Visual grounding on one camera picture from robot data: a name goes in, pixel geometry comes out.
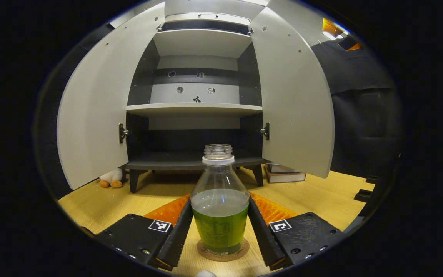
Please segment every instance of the clear plastic bottle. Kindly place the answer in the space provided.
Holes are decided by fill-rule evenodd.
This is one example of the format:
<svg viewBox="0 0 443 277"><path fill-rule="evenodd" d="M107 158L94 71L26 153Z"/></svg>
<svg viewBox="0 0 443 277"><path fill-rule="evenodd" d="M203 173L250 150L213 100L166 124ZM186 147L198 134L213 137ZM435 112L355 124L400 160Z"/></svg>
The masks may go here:
<svg viewBox="0 0 443 277"><path fill-rule="evenodd" d="M232 169L234 161L229 144L206 145L206 169L190 195L204 247L216 255L237 252L246 228L249 193Z"/></svg>

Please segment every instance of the stuffed toy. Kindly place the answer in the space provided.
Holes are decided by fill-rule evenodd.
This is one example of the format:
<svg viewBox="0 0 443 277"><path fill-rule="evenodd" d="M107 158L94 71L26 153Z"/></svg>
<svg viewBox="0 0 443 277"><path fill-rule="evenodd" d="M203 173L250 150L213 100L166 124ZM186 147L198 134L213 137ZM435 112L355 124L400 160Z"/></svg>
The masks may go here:
<svg viewBox="0 0 443 277"><path fill-rule="evenodd" d="M116 168L102 176L99 177L100 182L98 182L100 184L101 187L113 187L113 188L120 188L123 186L123 183L121 181L123 181L123 176L125 176L125 174L123 174L123 170L121 170L120 168Z"/></svg>

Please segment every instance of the sticker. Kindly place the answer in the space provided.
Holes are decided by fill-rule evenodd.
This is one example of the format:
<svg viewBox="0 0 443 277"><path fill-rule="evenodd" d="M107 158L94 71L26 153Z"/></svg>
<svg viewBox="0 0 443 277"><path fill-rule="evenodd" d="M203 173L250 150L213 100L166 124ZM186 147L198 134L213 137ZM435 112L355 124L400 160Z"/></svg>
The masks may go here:
<svg viewBox="0 0 443 277"><path fill-rule="evenodd" d="M283 230L291 229L290 224L286 221L286 219L275 221L275 222L269 222L269 226L271 226L271 229L273 232L279 232Z"/></svg>
<svg viewBox="0 0 443 277"><path fill-rule="evenodd" d="M170 222L165 222L155 219L148 228L155 231L166 233L167 230L170 228Z"/></svg>
<svg viewBox="0 0 443 277"><path fill-rule="evenodd" d="M214 252L209 249L206 249L206 251L210 252L211 254L215 254L215 255L219 255L219 256L228 255L228 252Z"/></svg>

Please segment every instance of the open cabinet door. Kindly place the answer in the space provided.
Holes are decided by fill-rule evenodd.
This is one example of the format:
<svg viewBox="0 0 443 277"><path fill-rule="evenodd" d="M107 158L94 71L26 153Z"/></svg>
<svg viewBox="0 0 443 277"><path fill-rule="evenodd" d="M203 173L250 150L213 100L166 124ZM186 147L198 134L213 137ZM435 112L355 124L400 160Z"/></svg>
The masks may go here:
<svg viewBox="0 0 443 277"><path fill-rule="evenodd" d="M109 33L69 79L58 112L57 142L71 189L128 162L118 125L125 124L134 71L158 25L165 21L164 7L162 2Z"/></svg>
<svg viewBox="0 0 443 277"><path fill-rule="evenodd" d="M319 61L301 35L268 7L250 28L260 73L263 125L270 123L262 157L327 177L334 112Z"/></svg>

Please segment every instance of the green liquid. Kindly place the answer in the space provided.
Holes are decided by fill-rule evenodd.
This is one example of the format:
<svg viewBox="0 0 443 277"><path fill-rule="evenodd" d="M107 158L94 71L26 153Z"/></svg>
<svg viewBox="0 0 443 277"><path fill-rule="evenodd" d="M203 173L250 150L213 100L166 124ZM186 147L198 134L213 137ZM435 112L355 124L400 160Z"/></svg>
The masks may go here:
<svg viewBox="0 0 443 277"><path fill-rule="evenodd" d="M228 255L241 247L247 221L248 197L232 189L215 190L221 191L213 193L213 190L208 190L195 195L193 202L196 205L192 211L204 247L213 254Z"/></svg>

